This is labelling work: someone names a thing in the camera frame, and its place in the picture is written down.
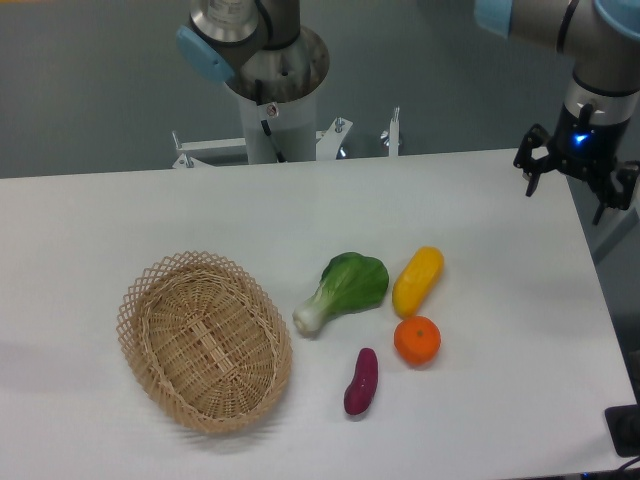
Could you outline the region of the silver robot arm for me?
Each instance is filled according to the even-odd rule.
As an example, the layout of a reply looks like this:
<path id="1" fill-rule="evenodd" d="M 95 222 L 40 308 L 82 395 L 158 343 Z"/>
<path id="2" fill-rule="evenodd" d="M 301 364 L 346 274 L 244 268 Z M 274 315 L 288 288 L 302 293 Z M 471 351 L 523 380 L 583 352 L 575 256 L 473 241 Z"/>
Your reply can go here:
<path id="1" fill-rule="evenodd" d="M 529 192 L 551 171 L 585 182 L 601 210 L 627 210 L 639 166 L 618 146 L 639 101 L 639 5 L 635 1 L 478 1 L 477 24 L 574 60 L 553 132 L 524 135 L 514 164 Z M 253 164 L 316 158 L 315 113 L 305 109 L 329 69 L 322 39 L 300 22 L 296 1 L 195 1 L 176 33 L 182 57 L 226 85 L 245 110 Z"/>

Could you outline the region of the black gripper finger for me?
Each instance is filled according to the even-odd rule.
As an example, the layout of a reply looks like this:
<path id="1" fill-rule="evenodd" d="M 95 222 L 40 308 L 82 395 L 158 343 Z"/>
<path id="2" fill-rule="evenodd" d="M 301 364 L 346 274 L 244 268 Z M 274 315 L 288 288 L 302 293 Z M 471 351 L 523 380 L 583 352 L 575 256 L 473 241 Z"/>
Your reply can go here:
<path id="1" fill-rule="evenodd" d="M 606 174 L 598 174 L 591 185 L 599 204 L 592 223 L 598 224 L 606 209 L 629 209 L 639 180 L 639 162 L 618 162 Z"/>
<path id="2" fill-rule="evenodd" d="M 548 153 L 547 144 L 551 135 L 540 124 L 534 124 L 523 136 L 513 165 L 522 171 L 523 178 L 527 181 L 525 195 L 531 197 L 539 184 L 540 177 L 550 172 L 554 164 Z M 543 148 L 546 154 L 535 158 L 534 151 Z"/>

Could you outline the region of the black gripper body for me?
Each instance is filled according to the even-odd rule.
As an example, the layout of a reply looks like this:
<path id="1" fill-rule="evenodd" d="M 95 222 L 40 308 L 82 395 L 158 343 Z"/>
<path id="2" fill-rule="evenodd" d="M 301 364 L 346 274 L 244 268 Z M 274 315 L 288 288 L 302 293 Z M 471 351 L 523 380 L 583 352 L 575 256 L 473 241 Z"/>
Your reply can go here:
<path id="1" fill-rule="evenodd" d="M 617 164 L 617 150 L 629 122 L 591 124 L 563 106 L 546 145 L 546 166 L 589 184 L 604 184 Z"/>

